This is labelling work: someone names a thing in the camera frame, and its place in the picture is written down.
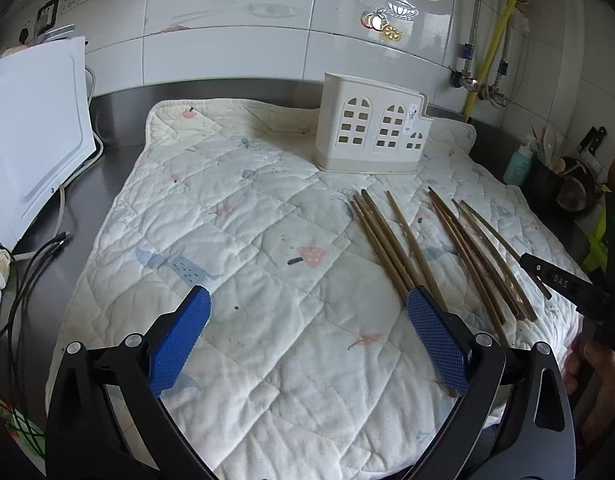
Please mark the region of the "person's right hand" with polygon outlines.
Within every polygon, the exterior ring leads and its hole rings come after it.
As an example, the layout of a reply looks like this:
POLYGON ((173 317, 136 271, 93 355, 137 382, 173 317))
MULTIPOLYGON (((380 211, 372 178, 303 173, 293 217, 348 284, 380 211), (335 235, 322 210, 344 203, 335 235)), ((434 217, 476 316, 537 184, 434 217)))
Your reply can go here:
POLYGON ((567 393, 573 394, 580 389, 584 364, 593 368, 599 382, 593 407, 581 428, 587 440, 594 440, 610 427, 615 417, 615 350, 577 336, 572 341, 562 372, 567 393))

